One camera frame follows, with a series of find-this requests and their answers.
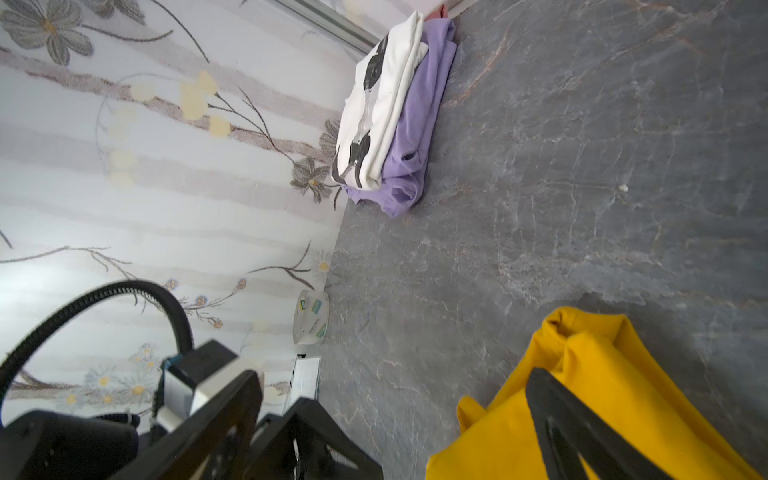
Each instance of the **black and white device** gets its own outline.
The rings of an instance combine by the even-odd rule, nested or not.
[[[195,349],[176,298],[143,280],[86,293],[30,333],[0,366],[0,407],[16,375],[46,339],[89,306],[122,294],[157,303],[170,320],[179,350],[163,363],[150,432],[138,435],[140,419],[132,414],[87,419],[28,412],[0,425],[0,478],[383,478],[381,466],[313,399],[299,399],[285,415],[266,415],[257,424],[263,376],[253,362],[215,340]]]

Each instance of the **yellow shirt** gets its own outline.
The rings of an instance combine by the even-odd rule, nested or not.
[[[525,399],[535,367],[673,478],[760,479],[659,367],[626,316],[560,308],[487,409],[469,397],[459,401],[462,434],[429,459],[427,480],[547,478]]]

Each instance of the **corrugated black hose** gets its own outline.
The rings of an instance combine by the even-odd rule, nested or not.
[[[176,347],[178,348],[179,353],[188,353],[194,348],[192,330],[189,321],[187,320],[187,314],[179,304],[179,301],[176,300],[176,297],[168,290],[156,283],[147,282],[146,280],[125,280],[123,282],[104,285],[101,288],[86,293],[48,317],[47,320],[41,323],[32,331],[32,333],[27,335],[27,338],[22,340],[16,349],[8,355],[8,358],[5,359],[2,366],[0,366],[0,410],[2,410],[2,403],[5,401],[5,395],[8,393],[8,389],[11,388],[13,379],[16,378],[24,364],[29,361],[32,354],[35,353],[35,351],[37,351],[37,349],[39,349],[56,330],[60,329],[66,322],[87,309],[89,306],[93,306],[102,300],[117,295],[149,297],[157,302],[157,304],[165,311],[165,314],[170,321],[170,326],[174,330]],[[157,411],[157,405],[153,406],[152,411]],[[127,422],[127,416],[118,418],[110,415],[110,418],[106,419]]]

